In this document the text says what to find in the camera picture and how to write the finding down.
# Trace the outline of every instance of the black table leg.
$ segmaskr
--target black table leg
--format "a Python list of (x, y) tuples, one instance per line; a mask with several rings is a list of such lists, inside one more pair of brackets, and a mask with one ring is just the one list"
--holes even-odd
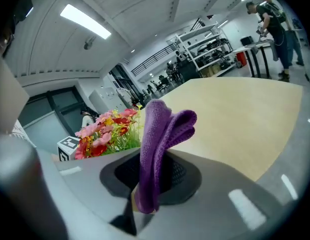
[(264, 51), (263, 46), (260, 47), (260, 51), (261, 51), (261, 54), (263, 55), (263, 59), (264, 59), (264, 63), (265, 63), (265, 69), (266, 69), (266, 75), (267, 75), (267, 78), (269, 79), (270, 78), (269, 65), (267, 63), (267, 59), (266, 59), (266, 55), (265, 55), (265, 51)]
[(246, 57), (247, 57), (247, 60), (248, 60), (249, 69), (250, 69), (250, 72), (251, 72), (251, 77), (254, 78), (255, 77), (254, 69), (253, 69), (253, 65), (252, 65), (252, 61), (251, 61), (250, 55), (249, 55), (247, 50), (245, 51), (245, 54), (246, 54)]
[(250, 50), (250, 51), (251, 51), (251, 55), (253, 56), (253, 60), (254, 60), (255, 66), (256, 66), (257, 77), (261, 78), (261, 71), (260, 71), (260, 67), (259, 67), (259, 63), (257, 61), (256, 55), (253, 52), (253, 50)]

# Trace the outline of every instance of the metal shelf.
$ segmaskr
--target metal shelf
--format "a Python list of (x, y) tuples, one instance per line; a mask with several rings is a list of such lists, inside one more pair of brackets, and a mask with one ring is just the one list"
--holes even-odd
[(185, 33), (185, 34), (182, 34), (182, 35), (179, 35), (178, 37), (184, 42), (188, 39), (191, 39), (193, 37), (196, 37), (200, 34), (204, 34), (208, 31), (210, 31), (214, 26), (216, 26), (216, 24), (213, 24), (213, 25), (209, 25), (209, 26), (204, 26), (204, 27), (201, 27), (199, 29), (195, 29), (195, 30), (192, 30), (188, 33)]
[(204, 52), (204, 53), (202, 53), (201, 55), (195, 57), (194, 60), (197, 60), (198, 58), (203, 57), (203, 56), (205, 56), (206, 54), (209, 54), (209, 53), (215, 51), (216, 49), (221, 48), (222, 46), (223, 46), (223, 44), (220, 45), (220, 46), (217, 46), (217, 47), (215, 47), (215, 48), (213, 48), (213, 49), (210, 49), (209, 51)]
[(215, 63), (219, 62), (220, 60), (221, 60), (221, 58), (218, 58), (218, 59), (216, 59), (216, 60), (214, 60), (214, 61), (212, 61), (212, 62), (210, 62), (210, 63), (208, 63), (208, 64), (206, 64), (206, 65), (204, 65), (202, 67), (200, 67), (199, 70), (202, 70), (202, 69), (204, 69), (204, 68), (206, 68), (206, 67), (208, 67), (208, 66), (210, 66), (212, 64), (215, 64)]
[(204, 38), (204, 39), (202, 39), (200, 41), (197, 41), (197, 42), (191, 44), (190, 46), (188, 46), (186, 48), (189, 49), (189, 50), (194, 49), (196, 47), (199, 47), (199, 46), (205, 44), (206, 42), (209, 42), (209, 41), (211, 41), (213, 39), (216, 39), (219, 35), (220, 35), (220, 33), (219, 34), (214, 34), (214, 35), (212, 35), (210, 37), (206, 37), (206, 38)]
[(219, 71), (218, 73), (212, 75), (211, 77), (212, 77), (212, 78), (216, 78), (216, 77), (220, 76), (221, 74), (225, 73), (226, 71), (230, 70), (230, 69), (231, 69), (232, 67), (234, 67), (235, 65), (236, 65), (236, 64), (232, 64), (232, 65), (230, 65), (228, 68)]

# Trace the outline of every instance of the shelving unit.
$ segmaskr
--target shelving unit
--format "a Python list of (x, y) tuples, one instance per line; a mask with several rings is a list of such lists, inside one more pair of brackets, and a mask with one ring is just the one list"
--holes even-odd
[[(213, 41), (213, 40), (219, 40), (220, 35), (225, 35), (225, 33), (223, 31), (221, 31), (219, 28), (215, 27), (217, 26), (217, 24), (213, 24), (213, 25), (209, 25), (209, 26), (204, 26), (202, 28), (199, 29), (195, 29), (192, 30), (188, 33), (182, 34), (182, 35), (177, 35), (175, 34), (177, 40), (176, 40), (176, 45), (177, 48), (179, 48), (179, 52), (181, 52), (181, 48), (183, 48), (183, 52), (185, 50), (185, 52), (188, 54), (188, 56), (190, 57), (191, 61), (194, 63), (197, 71), (201, 71), (213, 64), (222, 62), (224, 58), (227, 58), (231, 55), (231, 53), (224, 55), (221, 58), (215, 59), (214, 61), (211, 62), (207, 62), (207, 59), (205, 59), (205, 56), (208, 56), (209, 54), (211, 54), (212, 52), (216, 51), (217, 49), (221, 49), (223, 52), (227, 51), (227, 49), (225, 48), (225, 46), (228, 49), (231, 49), (231, 46), (228, 44), (222, 44), (219, 45), (215, 48), (212, 48), (208, 51), (203, 52), (202, 54), (199, 54), (197, 56), (192, 56), (191, 50), (198, 48), (200, 46), (204, 46), (204, 45), (208, 45), (209, 42)], [(197, 39), (195, 39), (195, 42), (188, 45), (187, 40), (190, 40), (192, 38), (195, 37), (199, 37), (199, 35), (203, 34), (203, 38), (199, 41), (197, 41)], [(221, 70), (220, 72), (218, 72), (217, 74), (214, 75), (214, 77), (218, 77), (221, 74), (223, 74), (224, 72), (230, 70), (231, 68), (233, 68), (235, 66), (235, 64), (232, 64), (231, 66), (229, 66), (228, 68)]]

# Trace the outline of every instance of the backpack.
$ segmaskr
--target backpack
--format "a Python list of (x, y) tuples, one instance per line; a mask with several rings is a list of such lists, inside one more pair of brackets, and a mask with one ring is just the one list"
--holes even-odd
[(279, 23), (286, 22), (286, 15), (285, 13), (280, 10), (275, 4), (266, 3), (262, 5), (268, 11), (271, 11), (272, 15), (278, 20)]

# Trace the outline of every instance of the purple towel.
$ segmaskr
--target purple towel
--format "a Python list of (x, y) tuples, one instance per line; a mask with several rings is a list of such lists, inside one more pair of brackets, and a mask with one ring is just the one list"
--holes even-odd
[(159, 209), (160, 176), (164, 152), (193, 136), (196, 113), (183, 110), (172, 114), (162, 100), (154, 99), (145, 108), (144, 135), (140, 149), (139, 186), (136, 205), (142, 213)]

